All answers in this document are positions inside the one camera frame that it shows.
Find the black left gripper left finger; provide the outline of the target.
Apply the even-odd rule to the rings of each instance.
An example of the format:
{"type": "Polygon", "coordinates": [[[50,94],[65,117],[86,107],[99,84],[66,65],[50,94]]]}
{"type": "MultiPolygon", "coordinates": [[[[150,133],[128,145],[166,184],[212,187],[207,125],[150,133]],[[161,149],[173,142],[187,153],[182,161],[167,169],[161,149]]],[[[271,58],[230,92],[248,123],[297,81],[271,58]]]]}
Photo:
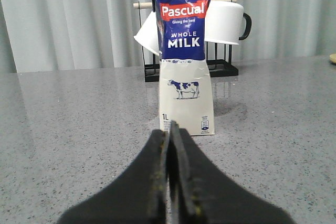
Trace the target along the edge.
{"type": "Polygon", "coordinates": [[[152,131],[126,170],[103,190],[71,207],[58,223],[165,223],[168,136],[152,131]]]}

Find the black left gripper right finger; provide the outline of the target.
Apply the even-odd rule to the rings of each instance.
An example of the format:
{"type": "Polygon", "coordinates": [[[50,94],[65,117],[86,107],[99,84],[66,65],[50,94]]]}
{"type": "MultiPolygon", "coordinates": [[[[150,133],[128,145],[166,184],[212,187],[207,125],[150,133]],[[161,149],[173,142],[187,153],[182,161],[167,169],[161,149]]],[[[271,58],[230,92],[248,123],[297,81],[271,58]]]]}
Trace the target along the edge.
{"type": "Polygon", "coordinates": [[[171,122],[169,180],[173,223],[293,223],[281,208],[242,188],[171,122]]]}

